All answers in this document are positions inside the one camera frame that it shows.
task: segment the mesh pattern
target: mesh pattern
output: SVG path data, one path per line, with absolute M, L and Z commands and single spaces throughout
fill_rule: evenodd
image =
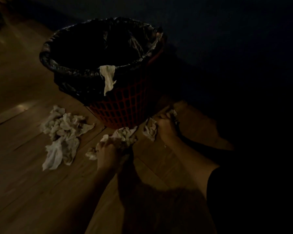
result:
M 146 117 L 147 88 L 147 77 L 140 71 L 130 77 L 127 86 L 110 91 L 103 101 L 93 102 L 89 108 L 109 128 L 133 128 Z

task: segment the trash bag rim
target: trash bag rim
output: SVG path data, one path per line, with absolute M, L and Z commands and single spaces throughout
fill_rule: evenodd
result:
M 152 27 L 151 24 L 145 23 L 143 21 L 139 21 L 139 20 L 135 20 L 135 19 L 131 19 L 131 18 L 125 18 L 125 17 L 113 17 L 113 18 L 107 18 L 107 19 L 91 19 L 91 20 L 87 20 L 85 22 L 81 22 L 81 23 L 77 23 L 77 24 L 73 24 L 70 26 L 66 26 L 62 29 L 57 30 L 44 44 L 42 47 L 42 50 L 40 51 L 39 54 L 39 58 L 40 58 L 40 62 L 43 64 L 43 66 L 45 66 L 46 68 L 48 68 L 49 70 L 51 70 L 52 72 L 57 72 L 60 73 L 62 75 L 69 75 L 72 77 L 86 77 L 86 78 L 91 78 L 94 76 L 99 76 L 100 75 L 100 67 L 93 69 L 93 70 L 89 70 L 89 69 L 85 69 L 85 70 L 77 70 L 77 69 L 71 69 L 69 67 L 65 67 L 65 66 L 61 66 L 59 65 L 55 60 L 53 60 L 50 57 L 50 52 L 51 52 L 51 46 L 50 43 L 53 42 L 54 39 L 58 38 L 58 34 L 63 31 L 63 30 L 67 30 L 71 27 L 74 27 L 76 25 L 82 25 L 82 24 L 86 24 L 92 21 L 108 21 L 108 20 L 121 20 L 121 21 L 132 21 L 132 22 L 137 22 L 146 26 L 149 26 L 152 29 L 157 29 L 155 27 Z M 122 66 L 116 66 L 116 72 L 120 73 L 122 70 L 126 69 L 126 68 L 130 68 L 131 70 L 133 69 L 137 69 L 140 67 L 141 63 L 149 58 L 152 57 L 152 53 L 153 50 L 157 47 L 157 45 L 161 42 L 162 38 L 163 38 L 163 31 L 161 30 L 161 28 L 159 28 L 158 31 L 158 35 L 156 36 L 156 40 L 152 43 L 151 48 L 148 50 L 147 53 L 145 53 L 141 58 L 133 61 L 133 62 L 129 62 L 126 65 L 122 65 Z

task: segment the wooden floor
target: wooden floor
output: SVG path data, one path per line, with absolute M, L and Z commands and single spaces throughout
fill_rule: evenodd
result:
M 79 201 L 87 195 L 97 162 L 85 157 L 105 128 L 80 102 L 63 94 L 39 62 L 43 42 L 52 34 L 34 20 L 5 14 L 0 30 L 0 233 L 59 233 L 69 227 Z M 39 125 L 57 104 L 87 116 L 97 126 L 81 137 L 71 166 L 42 171 L 45 146 Z M 220 138 L 213 120 L 175 103 L 181 132 L 219 149 L 232 146 Z M 215 233 L 206 203 L 188 174 L 158 138 L 137 131 L 133 163 L 113 178 L 86 233 Z

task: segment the trash can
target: trash can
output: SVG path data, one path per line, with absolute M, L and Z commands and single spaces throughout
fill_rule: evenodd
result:
M 89 20 L 65 27 L 44 43 L 40 61 L 59 89 L 107 127 L 132 128 L 145 120 L 146 67 L 163 51 L 161 28 L 129 18 Z

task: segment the hand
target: hand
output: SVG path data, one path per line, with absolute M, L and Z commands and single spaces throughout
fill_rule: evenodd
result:
M 111 138 L 109 138 L 106 142 L 100 142 L 98 144 L 98 170 L 106 169 L 109 171 L 116 171 L 121 156 L 117 151 L 117 141 L 113 142 Z
M 158 124 L 158 134 L 165 144 L 169 145 L 174 139 L 178 138 L 174 122 L 170 119 L 170 115 L 161 114 L 156 116 L 154 120 Z

